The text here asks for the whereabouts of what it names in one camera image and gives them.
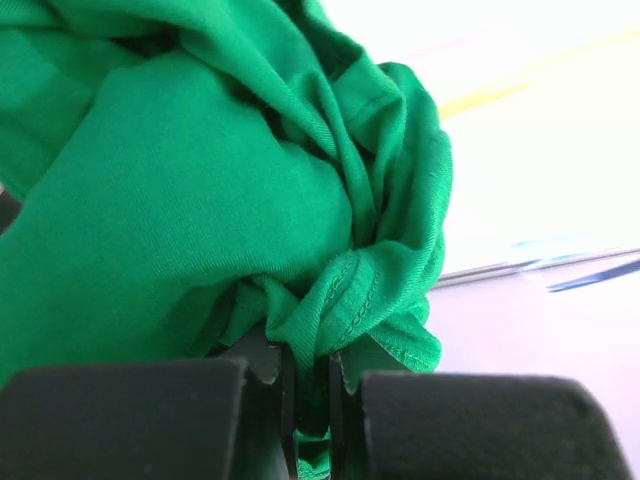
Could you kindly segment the green t shirt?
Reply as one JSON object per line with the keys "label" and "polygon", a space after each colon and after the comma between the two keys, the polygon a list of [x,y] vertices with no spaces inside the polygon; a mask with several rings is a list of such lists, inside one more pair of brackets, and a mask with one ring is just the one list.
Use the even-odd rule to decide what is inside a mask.
{"label": "green t shirt", "polygon": [[202,358],[258,323],[301,380],[305,479],[329,473],[320,358],[370,335],[434,370],[452,149],[406,65],[317,1],[5,1],[1,376]]}

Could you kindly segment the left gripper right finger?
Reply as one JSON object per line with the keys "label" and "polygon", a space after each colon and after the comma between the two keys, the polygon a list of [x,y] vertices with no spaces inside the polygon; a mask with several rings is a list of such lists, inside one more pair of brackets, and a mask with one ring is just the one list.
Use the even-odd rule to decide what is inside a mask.
{"label": "left gripper right finger", "polygon": [[418,374],[370,336],[328,360],[335,479],[628,479],[603,408],[548,376]]}

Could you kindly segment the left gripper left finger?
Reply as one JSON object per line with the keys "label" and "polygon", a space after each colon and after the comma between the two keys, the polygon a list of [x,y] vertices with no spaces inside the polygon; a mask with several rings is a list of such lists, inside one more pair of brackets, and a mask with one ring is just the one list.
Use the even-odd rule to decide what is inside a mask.
{"label": "left gripper left finger", "polygon": [[26,370],[1,390],[1,475],[294,479],[294,388],[260,329],[201,360]]}

